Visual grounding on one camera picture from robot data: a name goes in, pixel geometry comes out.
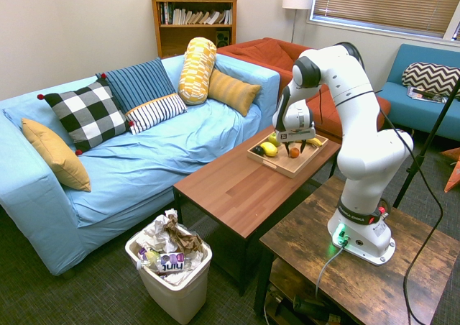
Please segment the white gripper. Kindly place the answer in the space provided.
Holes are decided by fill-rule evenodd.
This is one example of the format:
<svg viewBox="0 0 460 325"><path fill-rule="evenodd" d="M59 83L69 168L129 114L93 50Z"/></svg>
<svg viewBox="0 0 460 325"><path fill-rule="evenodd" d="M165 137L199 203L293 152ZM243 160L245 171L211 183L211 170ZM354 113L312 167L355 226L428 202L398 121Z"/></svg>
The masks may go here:
<svg viewBox="0 0 460 325"><path fill-rule="evenodd" d="M290 127L287 124L284 124L285 128L282 129L281 125L278 124L275 127L276 139L280 144L284 144L287 151L287 156L290 157L290 143L298 140L301 141L300 153L303 152L307 144L306 140L314 138L316 136L315 124L312 123L311 126L306 125L305 127L299 127L297 124Z"/></svg>

